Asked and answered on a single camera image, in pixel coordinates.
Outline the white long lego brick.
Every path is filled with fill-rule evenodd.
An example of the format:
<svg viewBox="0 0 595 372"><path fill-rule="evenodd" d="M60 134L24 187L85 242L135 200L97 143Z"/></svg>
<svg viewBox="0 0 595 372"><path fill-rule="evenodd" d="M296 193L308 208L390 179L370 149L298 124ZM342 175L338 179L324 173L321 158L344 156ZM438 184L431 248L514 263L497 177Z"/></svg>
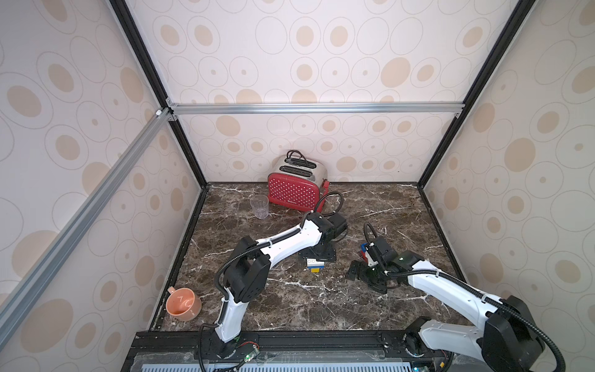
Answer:
<svg viewBox="0 0 595 372"><path fill-rule="evenodd" d="M323 268L325 266L325 263L323 261L315 259L307 259L306 263L308 268Z"/></svg>

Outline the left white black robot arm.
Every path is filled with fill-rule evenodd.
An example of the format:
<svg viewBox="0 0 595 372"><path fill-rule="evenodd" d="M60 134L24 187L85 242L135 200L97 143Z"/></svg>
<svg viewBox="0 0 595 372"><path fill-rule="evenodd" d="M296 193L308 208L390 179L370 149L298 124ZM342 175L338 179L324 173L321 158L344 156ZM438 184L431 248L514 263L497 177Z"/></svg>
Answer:
<svg viewBox="0 0 595 372"><path fill-rule="evenodd" d="M336 262L337 242L346 236L348 223L340 214L344 197L329 192L306 212L297 226L262 240L243 237L215 274L214 285L222 293L222 307L215 334L227 344L241 333L249 303L265 288L271 268L299 254L315 266Z"/></svg>

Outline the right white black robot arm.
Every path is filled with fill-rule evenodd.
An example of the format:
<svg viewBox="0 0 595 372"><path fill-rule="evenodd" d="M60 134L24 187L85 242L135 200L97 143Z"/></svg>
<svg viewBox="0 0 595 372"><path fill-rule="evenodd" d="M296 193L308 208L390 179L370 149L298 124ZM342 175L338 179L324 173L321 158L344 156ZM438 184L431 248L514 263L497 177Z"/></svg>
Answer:
<svg viewBox="0 0 595 372"><path fill-rule="evenodd" d="M441 271L420 255L398 253L370 223L364 224L363 261L354 261L347 277L359 279L374 291L387 293L388 282L424 291L456 310L469 326L420 316L404 331L401 344L411 357L442 350L472 357L493 371L529 371L545 350L556 360L556 371L566 370L559 347L537 325L525 303L480 291Z"/></svg>

